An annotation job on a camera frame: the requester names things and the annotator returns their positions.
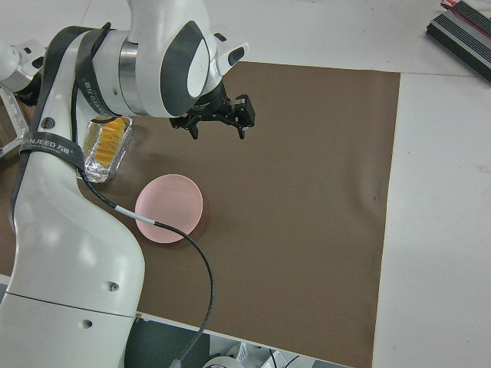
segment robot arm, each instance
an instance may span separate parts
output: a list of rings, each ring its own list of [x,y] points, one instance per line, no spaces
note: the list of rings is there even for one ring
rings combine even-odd
[[[2,365],[114,368],[124,352],[143,256],[129,230],[80,194],[74,166],[80,166],[83,134],[77,138],[77,132],[100,115],[189,116],[203,98],[213,102],[207,114],[216,109],[242,126],[237,116],[246,109],[237,107],[246,108],[246,99],[229,100],[222,76],[246,45],[220,48],[203,1],[129,4],[129,32],[67,28],[44,57],[12,200],[17,252],[0,305]],[[0,47],[6,50],[0,85],[18,95],[28,86],[34,90],[34,76],[17,87],[10,83],[20,58]]]

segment round logo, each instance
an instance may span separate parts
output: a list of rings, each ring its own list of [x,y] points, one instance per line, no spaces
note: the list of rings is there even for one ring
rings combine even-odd
[[[43,121],[41,121],[41,128],[43,129],[54,128],[54,119],[52,117],[45,117]]]

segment white cable sleeve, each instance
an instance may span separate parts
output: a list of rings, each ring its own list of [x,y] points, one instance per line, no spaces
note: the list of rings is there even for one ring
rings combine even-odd
[[[116,206],[115,210],[118,211],[119,213],[122,213],[123,215],[129,216],[133,219],[140,220],[140,221],[146,222],[146,223],[151,224],[151,225],[155,225],[154,220],[146,218],[142,215],[137,215],[135,212],[128,211],[127,209],[124,209],[123,207],[120,207],[118,205]]]

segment pink round plate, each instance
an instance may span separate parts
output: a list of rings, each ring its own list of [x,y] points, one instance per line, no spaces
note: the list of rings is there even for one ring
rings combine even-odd
[[[203,213],[203,197],[191,179],[178,174],[164,175],[143,188],[135,212],[189,234]],[[172,243],[183,238],[146,222],[137,220],[137,226],[143,235],[157,243]]]

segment brown table surface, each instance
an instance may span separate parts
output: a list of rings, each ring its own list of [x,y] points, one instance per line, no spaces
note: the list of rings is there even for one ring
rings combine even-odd
[[[168,120],[136,118],[116,177],[98,188],[134,209],[152,179],[200,187],[193,237],[216,274],[210,330],[356,367],[371,366],[399,74],[239,63],[229,97],[248,94],[256,127],[201,123],[199,140]],[[15,236],[8,200],[17,157],[0,161],[0,273]],[[82,192],[96,200],[85,188]],[[159,245],[133,220],[146,262],[139,310],[199,325],[209,284],[185,241]]]

